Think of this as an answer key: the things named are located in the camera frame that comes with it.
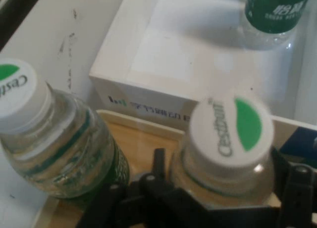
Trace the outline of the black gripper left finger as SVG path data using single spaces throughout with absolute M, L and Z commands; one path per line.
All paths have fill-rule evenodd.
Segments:
M 106 183 L 78 228 L 204 228 L 206 210 L 166 180 L 165 151 L 155 149 L 151 172 L 130 185 Z

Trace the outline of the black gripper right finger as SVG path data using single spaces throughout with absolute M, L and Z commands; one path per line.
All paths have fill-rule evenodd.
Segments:
M 305 164 L 292 164 L 273 148 L 274 194 L 281 202 L 278 228 L 315 228 L 317 173 Z

